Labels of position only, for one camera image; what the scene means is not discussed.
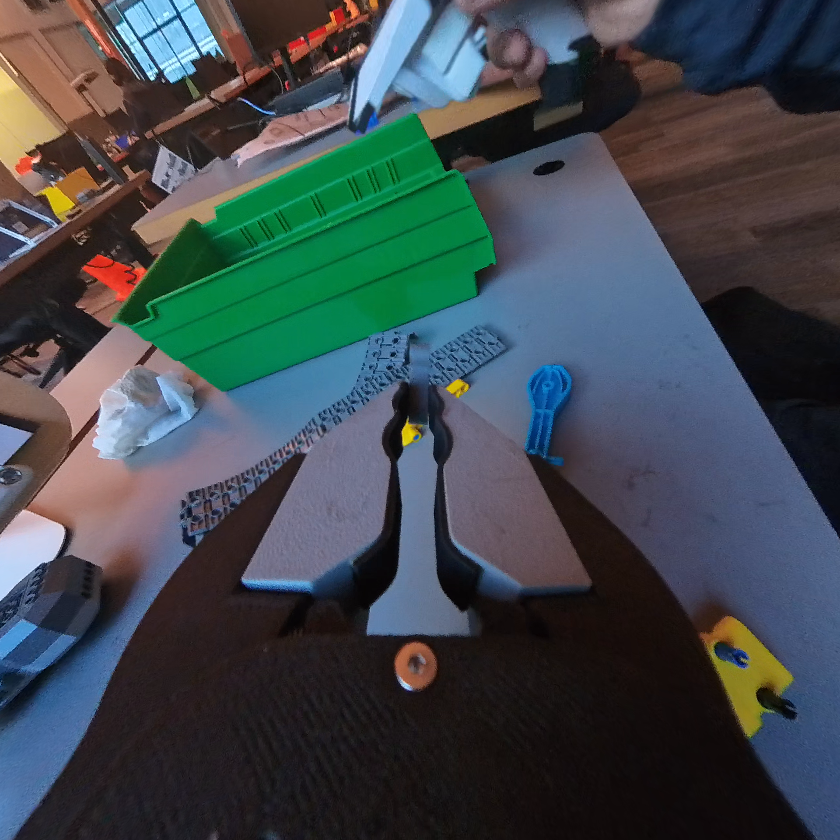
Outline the yellow floor sign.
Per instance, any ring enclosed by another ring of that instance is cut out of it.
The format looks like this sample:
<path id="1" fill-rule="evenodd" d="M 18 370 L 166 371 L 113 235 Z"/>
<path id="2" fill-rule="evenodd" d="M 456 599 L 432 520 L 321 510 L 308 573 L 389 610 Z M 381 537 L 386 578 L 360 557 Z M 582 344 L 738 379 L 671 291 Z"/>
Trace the yellow floor sign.
<path id="1" fill-rule="evenodd" d="M 77 212 L 79 205 L 93 198 L 99 190 L 99 184 L 83 167 L 71 171 L 58 182 L 46 186 L 37 195 L 43 197 L 52 213 L 61 223 Z"/>

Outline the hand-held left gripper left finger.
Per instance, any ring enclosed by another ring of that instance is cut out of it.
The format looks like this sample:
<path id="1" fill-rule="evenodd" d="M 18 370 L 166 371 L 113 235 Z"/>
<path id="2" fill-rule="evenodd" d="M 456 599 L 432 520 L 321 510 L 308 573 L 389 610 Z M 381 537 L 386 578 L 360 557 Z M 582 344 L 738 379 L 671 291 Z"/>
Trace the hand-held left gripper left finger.
<path id="1" fill-rule="evenodd" d="M 396 577 L 408 386 L 391 385 L 306 454 L 241 581 L 253 591 L 380 597 Z"/>

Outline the orange traffic cone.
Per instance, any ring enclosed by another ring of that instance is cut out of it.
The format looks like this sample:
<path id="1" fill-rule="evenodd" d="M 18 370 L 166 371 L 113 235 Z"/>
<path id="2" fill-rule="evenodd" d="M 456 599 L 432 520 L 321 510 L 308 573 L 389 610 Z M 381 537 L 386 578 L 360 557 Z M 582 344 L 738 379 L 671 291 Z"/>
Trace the orange traffic cone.
<path id="1" fill-rule="evenodd" d="M 93 256 L 82 270 L 113 291 L 116 301 L 125 302 L 146 274 L 141 266 L 123 264 L 105 255 Z"/>

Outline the person's dark clothing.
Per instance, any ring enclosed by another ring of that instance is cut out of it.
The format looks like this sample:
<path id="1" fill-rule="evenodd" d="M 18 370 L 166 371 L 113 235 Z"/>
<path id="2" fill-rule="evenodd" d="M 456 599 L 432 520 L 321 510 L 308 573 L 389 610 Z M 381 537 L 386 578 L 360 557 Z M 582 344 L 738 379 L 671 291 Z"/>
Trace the person's dark clothing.
<path id="1" fill-rule="evenodd" d="M 722 292 L 701 308 L 838 532 L 838 326 L 751 287 Z"/>

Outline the person's right hand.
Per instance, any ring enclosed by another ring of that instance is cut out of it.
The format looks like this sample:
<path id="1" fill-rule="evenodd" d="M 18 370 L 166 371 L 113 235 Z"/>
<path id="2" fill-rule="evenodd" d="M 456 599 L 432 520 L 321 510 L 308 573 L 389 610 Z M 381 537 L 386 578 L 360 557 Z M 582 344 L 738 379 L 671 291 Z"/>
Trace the person's right hand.
<path id="1" fill-rule="evenodd" d="M 492 87 L 512 81 L 519 89 L 539 83 L 549 60 L 545 50 L 519 28 L 496 26 L 498 16 L 489 14 L 506 4 L 504 1 L 456 1 L 467 16 L 479 18 L 486 26 L 488 62 L 481 74 L 481 85 Z M 655 19 L 661 1 L 583 1 L 578 2 L 586 27 L 600 46 L 630 44 Z"/>

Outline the black toy pin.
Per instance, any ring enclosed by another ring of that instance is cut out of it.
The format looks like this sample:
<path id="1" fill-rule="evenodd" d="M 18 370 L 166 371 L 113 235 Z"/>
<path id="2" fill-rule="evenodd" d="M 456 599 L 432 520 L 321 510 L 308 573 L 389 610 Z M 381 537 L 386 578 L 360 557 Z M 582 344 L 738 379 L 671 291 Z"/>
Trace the black toy pin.
<path id="1" fill-rule="evenodd" d="M 759 714 L 773 713 L 787 721 L 795 721 L 798 718 L 798 710 L 795 704 L 771 686 L 760 686 L 757 688 L 755 699 L 761 708 Z"/>

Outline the green plastic bin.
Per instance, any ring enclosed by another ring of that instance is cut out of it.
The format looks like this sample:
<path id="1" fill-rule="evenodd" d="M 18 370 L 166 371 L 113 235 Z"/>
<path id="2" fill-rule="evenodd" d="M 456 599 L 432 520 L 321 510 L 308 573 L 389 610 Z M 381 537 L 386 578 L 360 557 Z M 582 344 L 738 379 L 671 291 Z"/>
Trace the green plastic bin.
<path id="1" fill-rule="evenodd" d="M 410 114 L 189 219 L 114 321 L 228 392 L 474 298 L 496 262 Z"/>

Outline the yellow toy plate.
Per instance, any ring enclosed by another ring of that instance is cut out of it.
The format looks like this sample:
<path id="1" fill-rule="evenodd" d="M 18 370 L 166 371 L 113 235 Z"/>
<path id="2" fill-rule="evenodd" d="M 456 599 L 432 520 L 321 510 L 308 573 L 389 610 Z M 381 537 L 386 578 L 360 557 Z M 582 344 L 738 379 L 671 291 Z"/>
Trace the yellow toy plate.
<path id="1" fill-rule="evenodd" d="M 743 623 L 733 616 L 721 618 L 708 633 L 700 634 L 700 640 L 717 671 L 745 736 L 752 739 L 761 730 L 764 718 L 775 715 L 773 713 L 760 714 L 761 708 L 755 699 L 756 689 L 760 686 L 771 686 L 787 699 L 785 692 L 793 685 L 793 675 Z M 749 667 L 737 668 L 717 659 L 712 652 L 712 646 L 716 641 L 728 642 L 747 652 L 750 656 Z"/>

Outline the grey toy beam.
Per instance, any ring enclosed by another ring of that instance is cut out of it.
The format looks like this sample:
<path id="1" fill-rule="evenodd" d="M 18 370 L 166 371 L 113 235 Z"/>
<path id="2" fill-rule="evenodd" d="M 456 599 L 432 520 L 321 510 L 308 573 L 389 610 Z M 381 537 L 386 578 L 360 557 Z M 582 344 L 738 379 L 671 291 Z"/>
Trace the grey toy beam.
<path id="1" fill-rule="evenodd" d="M 407 354 L 408 369 L 408 421 L 424 427 L 429 432 L 434 430 L 430 410 L 432 373 L 430 345 L 413 337 L 409 342 Z"/>

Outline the dark grey toy track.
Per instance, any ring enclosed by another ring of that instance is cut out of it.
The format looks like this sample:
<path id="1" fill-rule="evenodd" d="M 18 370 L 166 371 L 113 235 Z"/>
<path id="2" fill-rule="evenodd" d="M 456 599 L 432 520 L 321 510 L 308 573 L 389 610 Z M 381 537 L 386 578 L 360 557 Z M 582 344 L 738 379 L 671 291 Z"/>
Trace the dark grey toy track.
<path id="1" fill-rule="evenodd" d="M 475 326 L 430 353 L 428 380 L 440 386 L 464 380 L 507 350 L 494 332 Z"/>
<path id="2" fill-rule="evenodd" d="M 181 502 L 179 515 L 184 545 L 194 548 L 293 456 L 305 455 L 391 385 L 405 382 L 412 337 L 409 332 L 396 330 L 371 336 L 359 375 L 346 396 L 316 413 L 290 441 L 256 464 L 212 485 L 190 490 Z"/>

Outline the printed instruction sheet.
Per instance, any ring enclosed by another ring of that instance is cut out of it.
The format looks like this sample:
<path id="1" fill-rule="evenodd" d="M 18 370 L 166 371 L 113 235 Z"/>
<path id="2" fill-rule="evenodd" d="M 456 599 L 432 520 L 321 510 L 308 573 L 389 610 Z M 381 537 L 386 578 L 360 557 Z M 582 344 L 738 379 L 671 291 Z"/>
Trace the printed instruction sheet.
<path id="1" fill-rule="evenodd" d="M 16 453 L 33 437 L 37 426 L 14 417 L 1 417 L 1 466 L 10 465 Z"/>

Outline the grey desk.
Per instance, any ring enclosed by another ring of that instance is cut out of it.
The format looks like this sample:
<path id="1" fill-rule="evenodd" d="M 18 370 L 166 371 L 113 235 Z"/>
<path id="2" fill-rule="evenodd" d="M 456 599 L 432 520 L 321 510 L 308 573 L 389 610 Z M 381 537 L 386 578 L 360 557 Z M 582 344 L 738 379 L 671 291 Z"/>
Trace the grey desk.
<path id="1" fill-rule="evenodd" d="M 717 607 L 792 672 L 797 721 L 752 741 L 815 837 L 838 838 L 838 537 L 604 143 L 580 135 L 467 177 L 497 264 L 478 297 L 411 323 L 437 346 L 477 324 L 508 346 L 466 401 L 511 438 L 542 364 L 573 376 L 564 476 L 634 542 L 699 625 Z M 364 342 L 229 393 L 127 461 L 88 435 L 37 498 L 70 550 L 128 591 L 2 715 L 2 838 L 67 765 L 142 614 L 183 562 L 179 501 L 283 445 L 348 392 Z"/>

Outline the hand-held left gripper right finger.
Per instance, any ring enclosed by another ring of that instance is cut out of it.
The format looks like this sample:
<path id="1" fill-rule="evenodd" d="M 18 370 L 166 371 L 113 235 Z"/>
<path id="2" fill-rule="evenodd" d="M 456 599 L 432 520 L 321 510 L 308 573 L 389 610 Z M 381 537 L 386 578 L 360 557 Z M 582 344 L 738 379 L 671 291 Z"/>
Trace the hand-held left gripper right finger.
<path id="1" fill-rule="evenodd" d="M 437 477 L 437 577 L 453 603 L 579 595 L 592 588 L 529 458 L 444 388 L 428 388 Z"/>

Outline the large paned window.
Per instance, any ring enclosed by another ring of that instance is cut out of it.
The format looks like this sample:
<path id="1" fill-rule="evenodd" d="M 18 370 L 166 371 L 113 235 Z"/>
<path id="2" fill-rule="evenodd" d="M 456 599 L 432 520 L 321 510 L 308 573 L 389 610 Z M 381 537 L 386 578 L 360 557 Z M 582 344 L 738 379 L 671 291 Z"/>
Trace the large paned window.
<path id="1" fill-rule="evenodd" d="M 204 56 L 223 54 L 195 1 L 101 2 L 135 63 L 152 81 L 177 82 Z"/>

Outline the printed paper sheet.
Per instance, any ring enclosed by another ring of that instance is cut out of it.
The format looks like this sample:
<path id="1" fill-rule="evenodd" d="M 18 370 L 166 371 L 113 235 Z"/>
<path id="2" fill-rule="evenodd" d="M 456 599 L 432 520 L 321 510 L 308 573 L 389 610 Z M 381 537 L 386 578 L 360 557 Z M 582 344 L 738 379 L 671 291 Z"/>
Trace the printed paper sheet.
<path id="1" fill-rule="evenodd" d="M 346 126 L 349 111 L 348 103 L 338 102 L 325 108 L 313 108 L 277 117 L 270 120 L 253 140 L 231 153 L 230 157 L 240 166 L 265 152 L 286 149 L 313 140 Z"/>

